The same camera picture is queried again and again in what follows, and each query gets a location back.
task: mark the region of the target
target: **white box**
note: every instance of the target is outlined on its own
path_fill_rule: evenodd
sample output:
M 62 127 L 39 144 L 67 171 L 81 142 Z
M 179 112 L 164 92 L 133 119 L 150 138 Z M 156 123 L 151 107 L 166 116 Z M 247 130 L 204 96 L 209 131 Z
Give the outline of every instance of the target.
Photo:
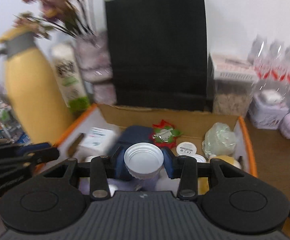
M 114 145 L 117 134 L 113 130 L 93 127 L 78 145 L 80 157 L 107 155 Z
M 231 56 L 212 54 L 211 59 L 213 113 L 245 117 L 259 80 L 254 67 Z
M 257 129 L 277 130 L 288 111 L 289 108 L 284 102 L 276 105 L 266 105 L 260 100 L 260 94 L 255 93 L 248 113 L 253 126 Z

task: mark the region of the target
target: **snack package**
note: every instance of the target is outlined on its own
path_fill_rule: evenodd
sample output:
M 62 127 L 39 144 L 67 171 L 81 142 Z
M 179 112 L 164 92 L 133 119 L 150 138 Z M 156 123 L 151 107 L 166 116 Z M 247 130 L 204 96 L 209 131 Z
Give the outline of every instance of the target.
M 259 81 L 252 65 L 232 56 L 211 55 L 213 113 L 245 117 Z
M 181 135 L 181 132 L 175 129 L 174 125 L 162 120 L 159 124 L 153 124 L 154 132 L 151 138 L 154 144 L 158 147 L 176 147 L 176 138 Z
M 236 136 L 227 124 L 215 123 L 205 134 L 205 140 L 202 142 L 202 149 L 207 159 L 212 154 L 232 155 L 235 151 Z

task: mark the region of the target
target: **clear plastic container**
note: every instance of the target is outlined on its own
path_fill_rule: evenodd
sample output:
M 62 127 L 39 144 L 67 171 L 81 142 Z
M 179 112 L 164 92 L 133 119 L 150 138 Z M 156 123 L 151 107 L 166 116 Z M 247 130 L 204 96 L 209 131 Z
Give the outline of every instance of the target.
M 213 113 L 246 116 L 252 101 L 255 83 L 214 80 Z
M 264 55 L 264 50 L 266 49 L 267 38 L 257 35 L 256 39 L 253 41 L 251 51 L 248 54 L 247 61 L 254 64 L 255 60 L 262 58 Z
M 270 79 L 274 82 L 284 82 L 287 68 L 282 64 L 284 42 L 274 40 L 269 47 L 265 61 L 271 67 Z
M 213 113 L 246 116 L 259 81 L 252 65 L 231 56 L 212 55 Z

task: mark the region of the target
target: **plastic bag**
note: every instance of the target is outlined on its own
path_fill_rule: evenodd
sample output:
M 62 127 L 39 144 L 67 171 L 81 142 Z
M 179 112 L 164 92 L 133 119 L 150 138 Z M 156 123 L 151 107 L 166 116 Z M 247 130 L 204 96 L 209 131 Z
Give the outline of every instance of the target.
M 202 149 L 207 159 L 211 155 L 232 155 L 236 146 L 236 136 L 227 124 L 217 122 L 205 134 Z

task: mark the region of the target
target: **black rubber pad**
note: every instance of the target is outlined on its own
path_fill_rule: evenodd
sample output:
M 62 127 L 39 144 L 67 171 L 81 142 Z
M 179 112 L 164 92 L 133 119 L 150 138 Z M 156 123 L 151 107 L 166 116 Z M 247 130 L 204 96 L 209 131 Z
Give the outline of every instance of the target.
M 171 192 L 115 192 L 93 202 L 73 225 L 45 235 L 7 231 L 0 240 L 288 240 L 275 231 L 259 236 L 230 233 L 211 224 L 193 202 Z

